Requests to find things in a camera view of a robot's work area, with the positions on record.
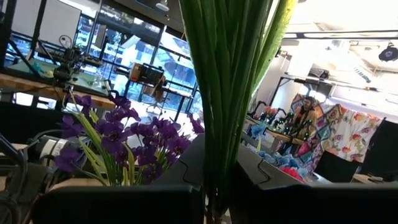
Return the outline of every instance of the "person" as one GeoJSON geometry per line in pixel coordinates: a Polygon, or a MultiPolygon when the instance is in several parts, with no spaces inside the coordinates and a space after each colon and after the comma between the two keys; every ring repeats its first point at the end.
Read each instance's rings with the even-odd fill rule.
{"type": "Polygon", "coordinates": [[[301,128],[298,130],[296,138],[303,139],[305,133],[308,132],[309,136],[311,136],[315,132],[315,122],[317,121],[317,114],[313,108],[313,104],[315,102],[314,97],[306,96],[304,98],[303,106],[298,107],[294,111],[293,117],[293,128],[292,130],[301,128]],[[302,127],[303,123],[310,120],[311,124],[307,128],[307,126],[302,127]]]}
{"type": "MultiPolygon", "coordinates": [[[[308,132],[308,136],[311,136],[315,131],[315,122],[317,121],[317,114],[313,108],[315,102],[314,97],[306,96],[303,101],[303,105],[298,107],[294,111],[293,126],[291,136],[298,139],[303,139],[305,133],[308,132]],[[310,120],[309,126],[303,126],[304,122],[310,120]]],[[[286,150],[290,148],[291,155],[295,155],[300,146],[292,144],[291,142],[285,142],[279,149],[279,153],[284,155],[286,150]]]]}

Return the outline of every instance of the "floral fabric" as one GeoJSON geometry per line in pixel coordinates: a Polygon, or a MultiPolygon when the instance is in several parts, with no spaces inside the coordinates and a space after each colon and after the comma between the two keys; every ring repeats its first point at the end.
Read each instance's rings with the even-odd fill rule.
{"type": "Polygon", "coordinates": [[[350,162],[363,162],[370,138],[381,120],[341,105],[322,105],[322,109],[327,112],[318,119],[317,132],[297,153],[304,167],[315,170],[323,151],[350,162]]]}

